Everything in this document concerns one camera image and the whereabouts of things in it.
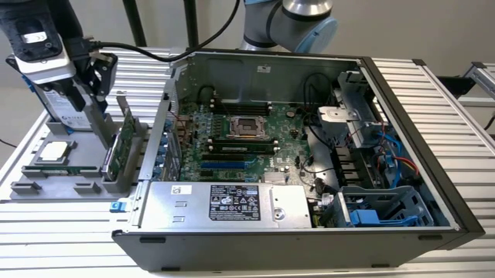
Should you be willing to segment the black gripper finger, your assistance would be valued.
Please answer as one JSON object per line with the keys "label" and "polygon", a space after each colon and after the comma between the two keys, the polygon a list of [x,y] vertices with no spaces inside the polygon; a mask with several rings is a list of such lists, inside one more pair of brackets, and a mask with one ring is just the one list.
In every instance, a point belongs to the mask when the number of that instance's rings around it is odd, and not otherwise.
{"label": "black gripper finger", "polygon": [[73,109],[76,112],[81,112],[85,107],[85,100],[76,88],[74,81],[72,79],[62,79],[61,80],[61,92],[65,95],[69,103],[72,104]]}
{"label": "black gripper finger", "polygon": [[105,100],[114,83],[118,58],[113,53],[92,53],[89,85],[96,100]]}

